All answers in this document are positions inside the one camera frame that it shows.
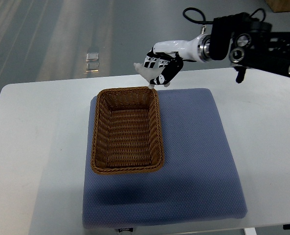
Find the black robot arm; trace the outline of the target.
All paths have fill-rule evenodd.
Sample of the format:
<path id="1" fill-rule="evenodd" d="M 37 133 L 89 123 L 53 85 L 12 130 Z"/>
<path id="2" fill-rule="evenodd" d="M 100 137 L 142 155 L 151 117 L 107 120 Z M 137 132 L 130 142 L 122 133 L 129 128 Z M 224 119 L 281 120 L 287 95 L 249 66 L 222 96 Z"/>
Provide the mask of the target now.
<path id="1" fill-rule="evenodd" d="M 201 10 L 188 7 L 183 16 L 202 25 L 202 31 L 212 26 L 192 51 L 204 61 L 228 58 L 238 72 L 237 83 L 249 68 L 290 78 L 290 32 L 273 32 L 270 23 L 245 12 L 207 21 Z"/>

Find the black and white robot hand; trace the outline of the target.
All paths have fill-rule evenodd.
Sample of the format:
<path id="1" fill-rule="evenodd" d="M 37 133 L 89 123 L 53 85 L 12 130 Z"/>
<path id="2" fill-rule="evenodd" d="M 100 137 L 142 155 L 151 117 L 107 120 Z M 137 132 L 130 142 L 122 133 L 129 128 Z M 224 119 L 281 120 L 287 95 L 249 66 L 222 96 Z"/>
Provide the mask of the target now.
<path id="1" fill-rule="evenodd" d="M 191 41 L 173 40 L 156 43 L 147 53 L 143 66 L 146 68 L 166 67 L 163 75 L 173 79 L 183 68 L 183 62 L 206 62 L 210 60 L 206 43 L 209 40 L 198 36 Z"/>

